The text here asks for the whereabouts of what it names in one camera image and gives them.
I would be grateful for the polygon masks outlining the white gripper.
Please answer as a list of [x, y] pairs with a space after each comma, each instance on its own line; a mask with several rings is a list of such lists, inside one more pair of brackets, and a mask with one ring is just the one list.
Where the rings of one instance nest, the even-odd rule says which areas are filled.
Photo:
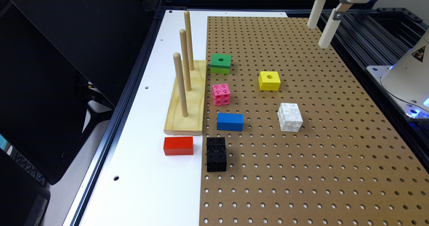
[[[328, 48], [346, 11], [353, 5], [353, 3], [367, 3], [370, 0], [340, 0], [340, 3], [331, 12], [331, 15], [324, 27], [318, 45], [325, 49]], [[310, 16], [308, 18], [307, 26], [314, 29], [317, 26], [320, 14], [322, 13], [326, 0], [315, 0]]]

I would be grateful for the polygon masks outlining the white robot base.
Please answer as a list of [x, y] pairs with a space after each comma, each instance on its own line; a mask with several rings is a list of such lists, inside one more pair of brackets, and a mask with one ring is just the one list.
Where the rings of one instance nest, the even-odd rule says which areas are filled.
[[394, 65], [367, 71], [408, 119], [428, 120], [428, 32]]

